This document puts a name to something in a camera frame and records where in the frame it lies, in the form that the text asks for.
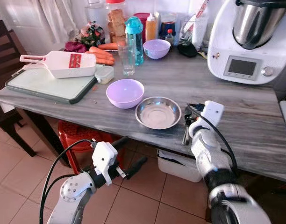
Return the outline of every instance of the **white box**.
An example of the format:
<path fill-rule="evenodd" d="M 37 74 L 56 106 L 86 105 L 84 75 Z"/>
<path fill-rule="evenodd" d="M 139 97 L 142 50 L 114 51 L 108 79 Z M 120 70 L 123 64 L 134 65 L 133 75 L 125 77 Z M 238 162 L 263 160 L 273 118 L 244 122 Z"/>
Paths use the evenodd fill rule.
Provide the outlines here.
<path fill-rule="evenodd" d="M 169 161 L 167 159 L 176 160 L 181 164 Z M 202 176 L 199 174 L 196 166 L 196 160 L 194 159 L 186 158 L 184 156 L 169 153 L 163 150 L 158 150 L 157 163 L 158 168 L 164 173 L 168 173 L 192 182 L 199 182 L 202 179 Z"/>

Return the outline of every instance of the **red lid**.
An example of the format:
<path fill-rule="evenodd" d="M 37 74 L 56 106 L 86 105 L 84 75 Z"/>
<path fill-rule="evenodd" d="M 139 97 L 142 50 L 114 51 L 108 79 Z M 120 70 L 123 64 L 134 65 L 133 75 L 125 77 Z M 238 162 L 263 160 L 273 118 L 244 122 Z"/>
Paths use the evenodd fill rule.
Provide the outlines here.
<path fill-rule="evenodd" d="M 106 3 L 120 3 L 124 2 L 125 0 L 106 0 Z"/>
<path fill-rule="evenodd" d="M 141 22 L 146 21 L 147 17 L 150 15 L 150 13 L 135 13 L 134 16 L 138 17 Z"/>

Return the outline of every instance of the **black cable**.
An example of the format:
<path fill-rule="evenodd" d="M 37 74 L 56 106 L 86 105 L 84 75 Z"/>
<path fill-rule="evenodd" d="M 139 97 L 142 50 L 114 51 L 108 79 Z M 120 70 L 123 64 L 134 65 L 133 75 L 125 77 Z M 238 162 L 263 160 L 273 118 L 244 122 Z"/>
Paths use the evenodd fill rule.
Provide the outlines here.
<path fill-rule="evenodd" d="M 83 139 L 83 140 L 76 141 L 75 143 L 73 143 L 72 145 L 70 145 L 67 149 L 65 149 L 65 150 L 55 159 L 53 165 L 51 166 L 51 168 L 50 168 L 50 170 L 49 170 L 49 173 L 48 173 L 48 175 L 47 175 L 47 177 L 46 177 L 46 180 L 45 180 L 45 183 L 44 183 L 44 187 L 43 187 L 43 191 L 42 191 L 42 196 L 41 196 L 41 201 L 40 201 L 40 211 L 39 211 L 39 224 L 43 224 L 43 210 L 44 210 L 44 204 L 45 204 L 46 189 L 47 189 L 47 186 L 48 186 L 48 183 L 49 183 L 49 180 L 50 180 L 51 173 L 53 172 L 56 163 L 57 163 L 57 162 L 59 161 L 59 159 L 60 159 L 66 152 L 68 152 L 72 147 L 74 147 L 76 144 L 79 144 L 79 143 L 84 142 L 84 141 L 88 141 L 88 142 L 90 142 L 91 144 L 94 143 L 92 140 L 88 140 L 88 139 Z"/>
<path fill-rule="evenodd" d="M 232 161 L 232 168 L 234 170 L 234 172 L 236 173 L 236 170 L 237 170 L 237 163 L 236 163 L 236 158 L 235 158 L 235 155 L 230 147 L 230 145 L 228 144 L 228 142 L 226 141 L 226 139 L 224 138 L 224 136 L 221 134 L 221 132 L 208 120 L 206 119 L 205 117 L 203 117 L 201 114 L 199 114 L 198 112 L 196 112 L 192 106 L 188 105 L 188 108 L 190 109 L 190 111 L 192 113 L 194 113 L 196 116 L 198 117 L 201 117 L 205 122 L 208 123 L 208 125 L 210 125 L 212 127 L 212 129 L 218 134 L 218 136 L 222 139 L 222 141 L 224 142 L 224 144 L 226 145 L 226 148 L 228 149 L 229 151 L 229 156 L 231 158 L 231 161 Z"/>
<path fill-rule="evenodd" d="M 58 180 L 61 180 L 62 178 L 66 178 L 66 177 L 71 177 L 71 176 L 75 176 L 76 174 L 66 174 L 66 175 L 63 175 L 63 176 L 60 176 L 58 178 L 56 178 L 49 186 L 49 188 L 47 189 L 46 193 L 45 193 L 45 196 L 44 196 L 44 200 L 46 200 L 46 198 L 48 197 L 48 194 L 49 194 L 49 191 L 50 189 L 53 187 L 53 185 L 58 181 Z"/>
<path fill-rule="evenodd" d="M 229 157 L 231 158 L 230 152 L 228 152 L 228 151 L 226 151 L 225 149 L 222 149 L 222 148 L 221 148 L 221 151 L 224 152 L 224 153 L 226 153 L 227 155 L 229 155 Z"/>

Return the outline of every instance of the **display screen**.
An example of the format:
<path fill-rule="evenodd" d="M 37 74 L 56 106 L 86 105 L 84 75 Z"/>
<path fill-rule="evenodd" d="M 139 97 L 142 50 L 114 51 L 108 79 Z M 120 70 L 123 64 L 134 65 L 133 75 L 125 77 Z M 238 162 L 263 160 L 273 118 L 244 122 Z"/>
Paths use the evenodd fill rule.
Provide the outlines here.
<path fill-rule="evenodd" d="M 252 76 L 255 66 L 256 62 L 247 62 L 247 61 L 232 59 L 228 72 L 240 73 Z"/>

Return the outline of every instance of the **gray marble countertop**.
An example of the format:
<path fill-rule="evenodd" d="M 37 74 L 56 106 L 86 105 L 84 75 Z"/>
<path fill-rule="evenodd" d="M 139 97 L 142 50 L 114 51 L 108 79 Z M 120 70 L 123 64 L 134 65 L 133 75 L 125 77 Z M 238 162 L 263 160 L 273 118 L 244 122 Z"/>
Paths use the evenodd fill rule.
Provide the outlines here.
<path fill-rule="evenodd" d="M 271 87 L 218 79 L 208 70 L 205 59 L 184 57 L 176 49 L 160 60 L 145 58 L 130 77 L 122 74 L 120 60 L 115 57 L 115 77 L 111 83 L 122 78 L 136 79 L 145 87 L 144 98 L 170 98 L 182 112 L 186 103 L 212 100 L 225 105 L 218 128 L 232 146 L 238 167 L 286 181 L 286 127 Z M 189 146 L 181 144 L 185 131 L 183 117 L 166 130 L 146 128 L 137 122 L 134 108 L 123 110 L 110 104 L 107 87 L 108 84 L 96 84 L 73 105 L 4 88 L 0 91 L 0 102 L 192 155 Z"/>

